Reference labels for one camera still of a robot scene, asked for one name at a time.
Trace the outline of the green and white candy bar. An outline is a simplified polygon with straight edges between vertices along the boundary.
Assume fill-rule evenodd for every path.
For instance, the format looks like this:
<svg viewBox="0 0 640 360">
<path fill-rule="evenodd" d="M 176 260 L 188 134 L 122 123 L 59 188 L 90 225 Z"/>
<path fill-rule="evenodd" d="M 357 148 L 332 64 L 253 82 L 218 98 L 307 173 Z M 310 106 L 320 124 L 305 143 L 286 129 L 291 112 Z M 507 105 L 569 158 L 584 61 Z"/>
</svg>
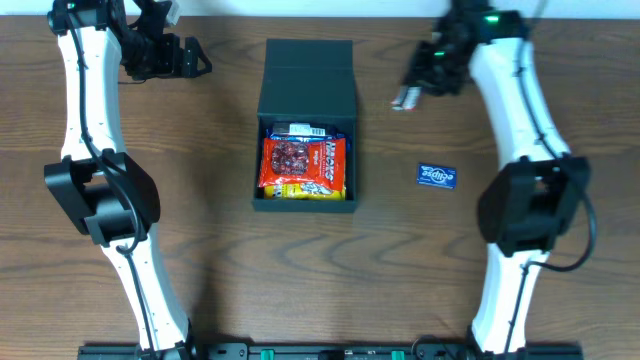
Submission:
<svg viewBox="0 0 640 360">
<path fill-rule="evenodd" d="M 413 111 L 417 106 L 421 92 L 421 86 L 401 86 L 399 93 L 391 102 L 392 109 L 395 111 Z"/>
</svg>

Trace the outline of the blue Eclipse gum pack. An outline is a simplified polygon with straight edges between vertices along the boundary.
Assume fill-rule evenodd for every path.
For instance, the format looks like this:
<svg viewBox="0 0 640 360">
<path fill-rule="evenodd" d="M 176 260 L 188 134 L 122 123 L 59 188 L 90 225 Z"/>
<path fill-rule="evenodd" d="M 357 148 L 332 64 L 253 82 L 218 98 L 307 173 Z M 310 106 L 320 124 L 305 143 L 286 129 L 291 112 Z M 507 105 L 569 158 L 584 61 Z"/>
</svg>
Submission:
<svg viewBox="0 0 640 360">
<path fill-rule="evenodd" d="M 454 168 L 419 164 L 417 168 L 416 183 L 444 189 L 455 189 L 457 186 L 457 171 Z"/>
</svg>

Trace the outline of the black gift box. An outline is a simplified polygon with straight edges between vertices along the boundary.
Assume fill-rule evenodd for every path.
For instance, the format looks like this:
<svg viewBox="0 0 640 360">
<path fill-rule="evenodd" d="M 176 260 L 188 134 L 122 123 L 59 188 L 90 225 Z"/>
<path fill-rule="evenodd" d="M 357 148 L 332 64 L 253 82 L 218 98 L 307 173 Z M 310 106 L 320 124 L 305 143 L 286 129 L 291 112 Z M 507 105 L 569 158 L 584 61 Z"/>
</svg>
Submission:
<svg viewBox="0 0 640 360">
<path fill-rule="evenodd" d="M 358 205 L 358 92 L 350 40 L 269 39 L 257 109 L 252 205 L 259 212 L 353 213 Z M 258 186 L 263 140 L 276 123 L 309 123 L 344 134 L 346 199 L 266 199 Z"/>
</svg>

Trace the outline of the dark blue candy bar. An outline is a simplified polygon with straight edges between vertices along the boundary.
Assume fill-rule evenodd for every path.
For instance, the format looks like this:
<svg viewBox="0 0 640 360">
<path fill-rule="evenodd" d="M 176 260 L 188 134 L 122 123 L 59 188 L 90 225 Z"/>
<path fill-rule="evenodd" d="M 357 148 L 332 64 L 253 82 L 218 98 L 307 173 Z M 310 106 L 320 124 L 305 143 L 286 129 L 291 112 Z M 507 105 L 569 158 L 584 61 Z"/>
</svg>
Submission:
<svg viewBox="0 0 640 360">
<path fill-rule="evenodd" d="M 271 130 L 282 135 L 329 135 L 332 133 L 326 127 L 315 126 L 310 123 L 275 123 Z"/>
</svg>

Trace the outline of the red snack bag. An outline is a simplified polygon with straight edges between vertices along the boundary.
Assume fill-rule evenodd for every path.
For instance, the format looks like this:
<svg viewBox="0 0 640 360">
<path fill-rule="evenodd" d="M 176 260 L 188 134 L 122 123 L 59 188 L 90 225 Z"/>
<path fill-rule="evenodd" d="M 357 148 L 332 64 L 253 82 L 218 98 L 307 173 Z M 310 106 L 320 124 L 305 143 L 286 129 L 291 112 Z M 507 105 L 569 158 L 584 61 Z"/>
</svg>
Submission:
<svg viewBox="0 0 640 360">
<path fill-rule="evenodd" d="M 258 186 L 313 183 L 342 191 L 346 179 L 346 140 L 263 142 Z"/>
</svg>

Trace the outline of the yellow sunflower seed bag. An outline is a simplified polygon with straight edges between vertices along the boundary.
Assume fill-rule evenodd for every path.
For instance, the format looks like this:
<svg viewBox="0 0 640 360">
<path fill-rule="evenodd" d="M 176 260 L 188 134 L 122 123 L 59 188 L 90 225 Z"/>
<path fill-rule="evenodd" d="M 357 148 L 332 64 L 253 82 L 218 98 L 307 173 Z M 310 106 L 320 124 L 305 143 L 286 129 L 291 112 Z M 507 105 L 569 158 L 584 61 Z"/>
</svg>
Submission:
<svg viewBox="0 0 640 360">
<path fill-rule="evenodd" d="M 284 200 L 343 201 L 346 197 L 346 188 L 343 187 L 341 191 L 331 190 L 312 182 L 269 185 L 264 188 L 264 197 Z"/>
</svg>

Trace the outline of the blue Oreo cookie pack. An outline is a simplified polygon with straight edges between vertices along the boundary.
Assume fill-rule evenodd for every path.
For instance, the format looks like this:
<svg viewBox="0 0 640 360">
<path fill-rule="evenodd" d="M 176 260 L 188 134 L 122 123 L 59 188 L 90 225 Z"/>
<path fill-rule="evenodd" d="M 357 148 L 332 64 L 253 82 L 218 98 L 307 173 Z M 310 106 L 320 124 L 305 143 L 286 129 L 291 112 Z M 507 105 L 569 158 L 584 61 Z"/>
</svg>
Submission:
<svg viewBox="0 0 640 360">
<path fill-rule="evenodd" d="M 346 142 L 346 151 L 349 152 L 352 149 L 351 137 L 344 133 L 338 132 L 333 132 L 329 135 L 282 135 L 276 134 L 271 129 L 269 129 L 266 131 L 266 138 L 272 140 L 285 140 L 303 143 L 344 139 Z"/>
</svg>

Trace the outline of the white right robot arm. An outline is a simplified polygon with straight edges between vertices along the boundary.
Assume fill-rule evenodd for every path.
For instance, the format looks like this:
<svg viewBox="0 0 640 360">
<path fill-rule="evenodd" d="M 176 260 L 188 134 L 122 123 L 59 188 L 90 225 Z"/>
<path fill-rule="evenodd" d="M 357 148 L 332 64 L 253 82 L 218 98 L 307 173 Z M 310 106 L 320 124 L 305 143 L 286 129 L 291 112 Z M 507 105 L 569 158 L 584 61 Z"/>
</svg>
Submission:
<svg viewBox="0 0 640 360">
<path fill-rule="evenodd" d="M 590 166 L 574 156 L 557 130 L 539 86 L 531 33 L 534 20 L 485 0 L 456 0 L 436 22 L 431 41 L 411 59 L 393 106 L 408 111 L 423 94 L 458 94 L 478 87 L 489 115 L 499 170 L 477 205 L 487 267 L 478 311 L 466 339 L 417 339 L 419 359 L 579 359 L 569 343 L 530 344 L 525 323 L 536 279 L 551 270 L 556 240 L 578 208 L 588 220 L 587 248 L 597 238 L 586 188 Z"/>
</svg>

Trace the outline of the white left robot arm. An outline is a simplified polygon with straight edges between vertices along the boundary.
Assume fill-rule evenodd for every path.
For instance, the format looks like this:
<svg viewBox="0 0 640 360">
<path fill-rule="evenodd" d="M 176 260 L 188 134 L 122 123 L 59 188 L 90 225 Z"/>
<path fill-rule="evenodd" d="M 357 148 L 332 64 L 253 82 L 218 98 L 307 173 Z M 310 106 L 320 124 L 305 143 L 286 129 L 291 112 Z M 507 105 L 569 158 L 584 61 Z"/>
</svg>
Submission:
<svg viewBox="0 0 640 360">
<path fill-rule="evenodd" d="M 175 1 L 139 0 L 128 22 L 122 0 L 55 0 L 48 25 L 62 53 L 67 99 L 58 162 L 44 168 L 48 190 L 82 235 L 116 270 L 139 331 L 134 345 L 87 344 L 80 359 L 205 359 L 174 293 L 157 243 L 161 205 L 152 177 L 129 155 L 121 130 L 119 73 L 196 78 L 211 71 L 194 37 L 167 32 Z"/>
</svg>

